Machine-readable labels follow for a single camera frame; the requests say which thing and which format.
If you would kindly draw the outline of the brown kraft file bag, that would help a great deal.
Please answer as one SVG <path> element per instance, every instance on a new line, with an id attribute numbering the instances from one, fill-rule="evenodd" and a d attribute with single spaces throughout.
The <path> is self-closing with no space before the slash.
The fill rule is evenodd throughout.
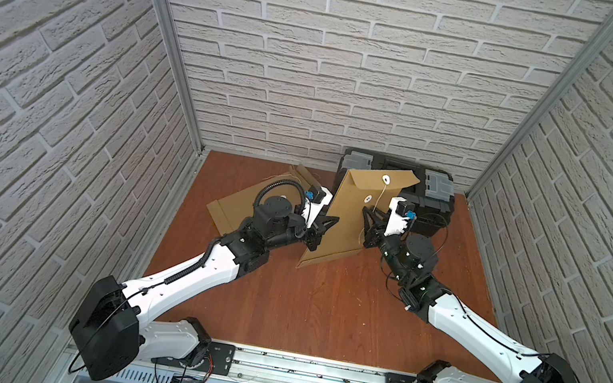
<path id="1" fill-rule="evenodd" d="M 327 211 L 327 215 L 339 217 L 339 223 L 326 231 L 315 252 L 304 252 L 298 269 L 356 256 L 363 251 L 362 209 L 388 212 L 392 197 L 417 183 L 419 180 L 411 170 L 353 169 L 346 172 Z"/>
<path id="2" fill-rule="evenodd" d="M 245 218 L 253 215 L 253 203 L 256 196 L 265 186 L 279 180 L 293 180 L 298 182 L 303 189 L 308 191 L 312 186 L 320 189 L 322 184 L 311 172 L 300 165 L 290 166 L 285 173 L 271 175 L 263 178 L 259 183 L 221 199 L 212 201 L 207 205 L 208 212 L 214 221 L 219 236 L 224 236 L 237 230 Z"/>

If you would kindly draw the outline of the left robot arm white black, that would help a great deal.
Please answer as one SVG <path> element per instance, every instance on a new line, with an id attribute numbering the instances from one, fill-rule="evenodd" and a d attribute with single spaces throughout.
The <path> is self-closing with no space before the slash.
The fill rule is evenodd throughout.
<path id="1" fill-rule="evenodd" d="M 216 237 L 201 255 L 154 275 L 93 283 L 69 324 L 82 369 L 90 379 L 116 375 L 146 353 L 191 367 L 207 359 L 210 336 L 195 318 L 159 321 L 190 298 L 254 272 L 272 250 L 302 243 L 315 251 L 336 217 L 322 214 L 327 188 L 304 189 L 288 179 L 267 184 L 239 228 Z"/>

